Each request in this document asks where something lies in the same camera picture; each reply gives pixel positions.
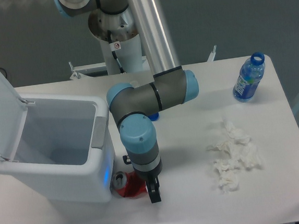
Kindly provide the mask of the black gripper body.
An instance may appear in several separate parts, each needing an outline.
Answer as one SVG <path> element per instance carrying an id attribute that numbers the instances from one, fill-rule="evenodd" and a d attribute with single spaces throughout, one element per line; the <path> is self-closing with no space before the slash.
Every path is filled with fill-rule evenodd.
<path id="1" fill-rule="evenodd" d="M 135 162 L 131 162 L 128 155 L 124 155 L 122 158 L 123 162 L 126 165 L 132 165 L 139 177 L 144 180 L 156 179 L 162 171 L 163 165 L 160 153 L 158 153 L 157 157 L 151 163 L 146 164 L 136 164 Z"/>

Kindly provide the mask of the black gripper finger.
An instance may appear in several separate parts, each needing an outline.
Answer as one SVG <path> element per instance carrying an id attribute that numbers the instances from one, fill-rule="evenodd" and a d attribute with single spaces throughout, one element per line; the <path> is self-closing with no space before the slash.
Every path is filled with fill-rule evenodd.
<path id="1" fill-rule="evenodd" d="M 161 195 L 159 190 L 160 183 L 158 177 L 147 180 L 146 187 L 151 203 L 153 204 L 161 202 Z"/>

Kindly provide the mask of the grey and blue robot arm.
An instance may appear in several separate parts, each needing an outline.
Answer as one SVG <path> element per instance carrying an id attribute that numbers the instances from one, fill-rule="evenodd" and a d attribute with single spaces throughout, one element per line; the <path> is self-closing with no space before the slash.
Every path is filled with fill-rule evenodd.
<path id="1" fill-rule="evenodd" d="M 127 61 L 119 51 L 140 37 L 153 82 L 134 88 L 118 83 L 107 92 L 107 103 L 127 151 L 124 158 L 145 180 L 152 203 L 161 201 L 158 175 L 162 160 L 151 115 L 183 104 L 199 94 L 198 81 L 178 62 L 159 0 L 54 0 L 59 13 L 69 17 L 90 13 L 91 33 L 106 43 L 119 72 Z"/>

